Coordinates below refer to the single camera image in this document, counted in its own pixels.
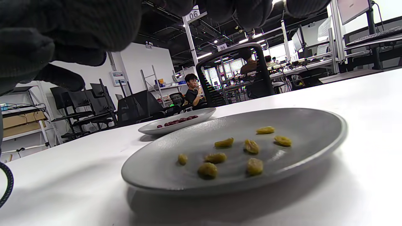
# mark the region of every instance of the gray plate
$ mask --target gray plate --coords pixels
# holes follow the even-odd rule
[[[160,119],[154,122],[151,122],[141,128],[138,129],[140,133],[143,134],[149,134],[149,135],[165,135],[171,132],[174,132],[176,130],[203,122],[208,120],[216,111],[216,108],[205,108],[205,109],[200,109],[200,110],[195,110],[195,111],[188,111],[184,112],[182,114],[170,116],[168,118]],[[188,116],[194,116],[197,115],[198,118],[188,120],[176,125],[170,125],[170,126],[164,126],[165,123],[175,121],[181,118],[187,118]]]
[[[264,126],[275,133],[256,135]],[[274,137],[292,139],[290,148],[273,143]],[[259,187],[295,174],[329,155],[345,139],[347,124],[343,118],[327,111],[284,108],[231,115],[178,130],[155,140],[134,153],[123,165],[123,179],[144,191],[169,195],[216,195]],[[217,150],[214,142],[233,137],[231,148]],[[251,156],[243,151],[245,139],[261,147]],[[203,180],[197,174],[205,155],[224,152],[228,159],[217,164],[218,176]],[[185,166],[177,156],[188,156]],[[264,172],[247,177],[249,158],[264,161]]]

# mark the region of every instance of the golden raisin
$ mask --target golden raisin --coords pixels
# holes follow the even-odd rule
[[[258,146],[258,144],[254,140],[249,139],[246,139],[244,141],[244,149],[252,154],[258,154],[258,152],[260,151],[260,147]]]
[[[282,145],[282,146],[285,146],[285,147],[290,147],[290,146],[292,146],[292,140],[290,140],[290,139],[287,138],[287,137],[284,137],[284,136],[275,136],[274,139],[275,139],[275,141],[276,141],[278,144],[280,144],[280,145]]]
[[[257,134],[271,134],[275,132],[275,128],[272,126],[262,127],[256,130]]]
[[[264,169],[264,164],[261,160],[250,158],[247,162],[247,172],[250,176],[261,174]]]
[[[198,168],[198,174],[205,179],[212,179],[218,175],[218,168],[216,165],[206,162]]]
[[[233,138],[228,138],[226,140],[218,141],[215,142],[215,147],[216,148],[227,148],[232,146],[234,139]]]
[[[224,153],[209,154],[205,157],[206,162],[213,164],[221,163],[226,160],[226,155]]]
[[[185,154],[178,155],[177,161],[180,165],[184,166],[187,163],[187,156]]]

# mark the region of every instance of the cardboard box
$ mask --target cardboard box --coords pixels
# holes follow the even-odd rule
[[[42,121],[43,126],[46,127],[43,120],[47,120],[47,118],[42,111],[3,118],[3,136],[9,137],[40,129],[40,121]]]

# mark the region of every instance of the ceiling light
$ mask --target ceiling light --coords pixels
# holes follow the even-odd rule
[[[222,60],[227,60],[227,59],[229,59],[229,57],[225,57],[225,58],[223,58]],[[215,61],[214,63],[218,63],[218,62],[220,62],[221,60],[217,60],[217,61]]]
[[[260,33],[260,34],[254,34],[254,35],[252,36],[252,38],[255,39],[255,38],[260,37],[260,36],[262,36],[262,35],[263,35],[262,33]]]
[[[197,59],[201,59],[201,58],[204,58],[209,55],[212,55],[212,53],[207,53],[207,54],[201,55],[201,56],[197,57]]]
[[[230,62],[230,61],[232,61],[232,60],[234,60],[234,59],[228,60],[228,61],[226,61],[226,62],[224,62],[224,63],[228,63],[228,62]]]
[[[248,41],[248,39],[243,39],[243,40],[239,41],[239,43],[243,43],[243,42],[247,42],[247,41]]]

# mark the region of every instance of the keyboard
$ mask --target keyboard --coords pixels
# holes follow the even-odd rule
[[[346,47],[351,47],[351,46],[355,46],[355,45],[360,45],[363,43],[368,43],[371,41],[376,41],[376,40],[380,40],[383,38],[387,38],[390,36],[394,36],[394,35],[398,35],[402,33],[402,26],[398,26],[398,27],[394,27],[385,31],[380,31],[378,33],[372,34],[372,35],[368,35],[368,36],[364,36],[361,37],[359,39],[356,39],[348,44],[346,44]]]

